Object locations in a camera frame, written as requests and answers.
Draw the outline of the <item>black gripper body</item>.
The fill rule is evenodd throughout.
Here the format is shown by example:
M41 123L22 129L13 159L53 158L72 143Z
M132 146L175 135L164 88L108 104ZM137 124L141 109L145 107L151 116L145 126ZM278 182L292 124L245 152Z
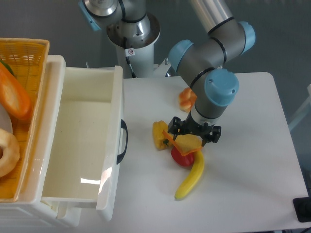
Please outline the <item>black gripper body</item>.
M213 141L212 128L207 122L204 122L203 125L197 123L191 114L188 114L187 118L181 122L177 135L192 134L200 136L203 141Z

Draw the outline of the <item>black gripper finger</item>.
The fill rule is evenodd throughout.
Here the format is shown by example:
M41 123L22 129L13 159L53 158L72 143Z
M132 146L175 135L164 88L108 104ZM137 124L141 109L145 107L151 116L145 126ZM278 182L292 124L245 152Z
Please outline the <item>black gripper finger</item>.
M211 130L204 134L203 136L201 136L202 138L202 142L201 145L202 147L205 146L206 143L217 143L221 137L222 134L222 127L221 126L213 126L211 127Z
M176 138L179 135L185 135L186 134L186 125L185 121L181 120L180 118L174 116L170 123L168 124L168 133L173 135L173 140L176 140Z

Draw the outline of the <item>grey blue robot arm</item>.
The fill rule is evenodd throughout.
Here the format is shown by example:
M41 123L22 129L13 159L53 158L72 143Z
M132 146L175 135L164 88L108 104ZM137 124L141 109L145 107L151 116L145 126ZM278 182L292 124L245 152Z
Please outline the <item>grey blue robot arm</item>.
M223 0L191 2L208 40L195 46L189 40L175 44L168 54L174 71L197 96L186 120L174 117L168 132L174 137L192 134L202 144L216 143L221 136L217 119L233 101L239 81L222 68L226 62L253 47L256 35L247 22L237 22ZM126 78L154 73L154 43L160 35L157 18L143 0L82 0L79 7L93 30L106 30Z

